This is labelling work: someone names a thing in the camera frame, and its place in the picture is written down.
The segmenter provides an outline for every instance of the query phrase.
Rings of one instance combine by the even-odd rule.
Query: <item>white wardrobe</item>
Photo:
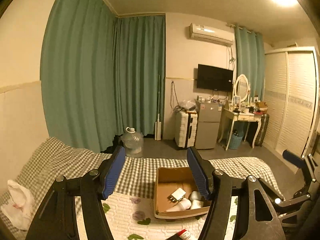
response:
[[[314,47],[276,49],[265,55],[264,97],[270,115],[263,145],[304,157],[315,128],[319,76]]]

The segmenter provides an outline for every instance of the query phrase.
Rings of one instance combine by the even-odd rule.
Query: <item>air conditioner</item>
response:
[[[227,46],[231,46],[235,41],[233,33],[194,23],[190,24],[190,38],[216,42]]]

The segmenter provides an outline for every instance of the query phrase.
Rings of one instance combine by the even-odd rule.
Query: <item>gingham fabric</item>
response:
[[[48,138],[36,149],[24,165],[16,181],[28,188],[35,198],[35,215],[41,201],[55,178],[64,175],[67,179],[83,176],[89,170],[97,168],[100,163],[110,158],[110,154],[94,153],[88,149],[72,148],[57,138]],[[246,178],[254,175],[263,178],[279,193],[279,188],[270,167],[255,157],[240,157],[210,160],[212,165],[225,171],[229,176]],[[153,198],[154,182],[158,167],[187,167],[187,160],[151,159],[126,157],[120,173],[115,192],[143,198]],[[7,203],[9,192],[0,197],[0,206]],[[76,197],[76,210],[79,211],[81,201]],[[17,239],[25,239],[26,232],[12,226],[8,218],[0,212],[0,218]]]

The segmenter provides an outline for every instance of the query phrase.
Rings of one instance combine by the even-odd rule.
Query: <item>black flat screen tv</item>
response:
[[[197,88],[231,92],[232,80],[232,70],[198,64]]]

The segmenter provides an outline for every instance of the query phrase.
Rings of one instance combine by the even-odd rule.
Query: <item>red cap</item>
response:
[[[181,236],[184,232],[186,232],[187,230],[185,230],[185,229],[183,229],[183,230],[181,230],[180,232],[178,232],[177,234],[178,234],[178,236]]]

